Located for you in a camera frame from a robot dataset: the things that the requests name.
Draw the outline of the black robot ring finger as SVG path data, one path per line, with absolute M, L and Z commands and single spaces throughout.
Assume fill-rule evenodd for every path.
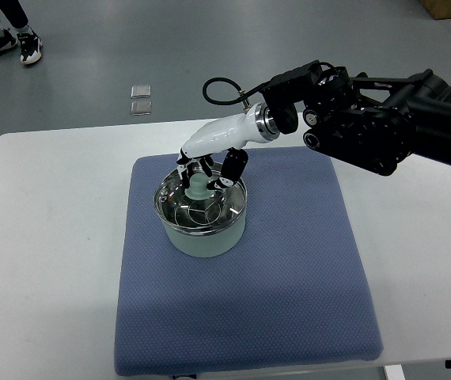
M 184 154 L 180 154 L 176 163 L 178 165 L 186 165 L 188 163 L 188 157 Z

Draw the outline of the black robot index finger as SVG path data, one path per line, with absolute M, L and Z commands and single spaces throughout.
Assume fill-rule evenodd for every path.
M 194 158 L 188 158 L 188 163 L 186 165 L 177 164 L 177 172 L 179 174 L 181 183 L 185 189 L 190 187 L 190 179 L 194 175 L 194 170 L 192 163 L 195 161 Z

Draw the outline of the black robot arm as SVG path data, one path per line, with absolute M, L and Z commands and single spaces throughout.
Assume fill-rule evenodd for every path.
M 225 152 L 208 188 L 236 184 L 249 142 L 268 143 L 294 133 L 300 121 L 311 150 L 382 176 L 411 154 L 451 165 L 451 85 L 431 70 L 408 78 L 354 77 L 319 60 L 256 87 L 263 96 L 244 113 L 207 123 L 180 149 L 177 172 L 188 187 L 199 165 L 210 174 L 212 155 Z

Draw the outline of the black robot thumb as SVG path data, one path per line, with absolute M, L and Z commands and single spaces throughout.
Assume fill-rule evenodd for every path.
M 248 163 L 248 154 L 245 150 L 228 149 L 222 163 L 221 173 L 216 180 L 207 184 L 207 189 L 226 189 L 234 186 L 241 178 L 242 173 Z

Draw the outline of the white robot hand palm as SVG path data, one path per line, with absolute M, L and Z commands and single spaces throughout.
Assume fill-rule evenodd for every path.
M 181 147 L 181 152 L 187 158 L 200 158 L 230 148 L 240 150 L 250 142 L 269 143 L 278 137 L 268 107 L 256 103 L 246 113 L 206 123 Z

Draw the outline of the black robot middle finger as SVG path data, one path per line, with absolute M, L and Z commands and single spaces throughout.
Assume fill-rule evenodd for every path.
M 203 172 L 208 177 L 212 177 L 213 176 L 212 167 L 214 165 L 214 161 L 213 161 L 212 157 L 211 156 L 202 156 L 201 158 L 199 158 L 198 162 L 199 162 L 199 165 L 201 166 L 201 168 L 203 169 Z

